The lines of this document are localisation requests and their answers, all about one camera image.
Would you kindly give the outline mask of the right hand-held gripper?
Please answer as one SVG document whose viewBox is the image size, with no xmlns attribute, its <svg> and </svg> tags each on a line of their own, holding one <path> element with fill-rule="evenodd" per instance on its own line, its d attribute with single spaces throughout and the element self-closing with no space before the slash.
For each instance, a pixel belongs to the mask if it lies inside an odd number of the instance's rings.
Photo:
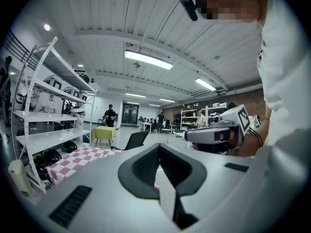
<svg viewBox="0 0 311 233">
<path fill-rule="evenodd" d="M 227 154 L 236 152 L 244 142 L 250 120 L 244 105 L 231 108 L 216 116 L 209 128 L 188 130 L 184 138 L 198 151 Z"/>
</svg>

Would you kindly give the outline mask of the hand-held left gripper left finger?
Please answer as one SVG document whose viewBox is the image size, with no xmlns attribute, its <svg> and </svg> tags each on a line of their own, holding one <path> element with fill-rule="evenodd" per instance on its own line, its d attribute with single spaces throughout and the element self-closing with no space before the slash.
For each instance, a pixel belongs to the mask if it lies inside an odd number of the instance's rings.
<svg viewBox="0 0 311 233">
<path fill-rule="evenodd" d="M 118 169 L 121 185 L 139 199 L 159 200 L 155 188 L 156 172 L 160 165 L 159 144 L 154 144 L 124 161 Z"/>
</svg>

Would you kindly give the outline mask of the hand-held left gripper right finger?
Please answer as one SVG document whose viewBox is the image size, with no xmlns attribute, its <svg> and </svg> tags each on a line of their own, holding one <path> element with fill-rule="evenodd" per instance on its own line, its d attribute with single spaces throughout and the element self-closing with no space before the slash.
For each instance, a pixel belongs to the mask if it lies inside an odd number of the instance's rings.
<svg viewBox="0 0 311 233">
<path fill-rule="evenodd" d="M 198 218 L 186 212 L 181 198 L 194 195 L 207 177 L 205 166 L 199 161 L 161 144 L 159 146 L 160 176 L 167 178 L 159 184 L 159 204 L 169 219 L 180 229 L 185 229 Z"/>
</svg>

